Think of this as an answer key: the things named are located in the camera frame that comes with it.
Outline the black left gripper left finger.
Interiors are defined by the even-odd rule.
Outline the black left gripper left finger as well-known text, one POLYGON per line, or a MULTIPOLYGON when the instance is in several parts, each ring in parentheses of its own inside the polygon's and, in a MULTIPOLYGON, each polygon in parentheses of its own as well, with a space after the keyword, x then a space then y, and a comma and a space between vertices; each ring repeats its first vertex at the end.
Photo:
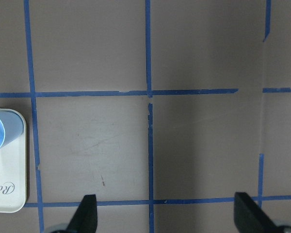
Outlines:
POLYGON ((66 228, 67 233, 95 233, 97 230, 96 195, 85 195, 66 228))

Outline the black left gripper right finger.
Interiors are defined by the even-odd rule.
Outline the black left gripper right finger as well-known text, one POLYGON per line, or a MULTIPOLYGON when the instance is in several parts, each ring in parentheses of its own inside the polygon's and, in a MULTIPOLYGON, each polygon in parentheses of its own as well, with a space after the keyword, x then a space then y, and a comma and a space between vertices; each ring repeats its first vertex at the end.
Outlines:
POLYGON ((245 192, 234 195, 234 224, 240 233, 278 233, 273 221, 245 192))

